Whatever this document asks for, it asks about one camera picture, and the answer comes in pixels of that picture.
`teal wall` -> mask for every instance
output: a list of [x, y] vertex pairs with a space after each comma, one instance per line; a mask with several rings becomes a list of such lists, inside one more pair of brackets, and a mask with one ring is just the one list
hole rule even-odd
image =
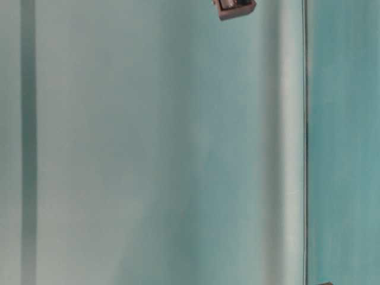
[[17, 179], [0, 186], [18, 214], [1, 221], [18, 217], [15, 244], [36, 247], [12, 267], [25, 282], [302, 284], [300, 1], [221, 23], [205, 0], [36, 0], [36, 244], [19, 237], [28, 200], [10, 133], [17, 20], [1, 19], [16, 48], [0, 54], [16, 57], [1, 151]]
[[379, 11], [309, 1], [309, 284], [380, 283]]
[[0, 6], [0, 284], [20, 284], [20, 3]]

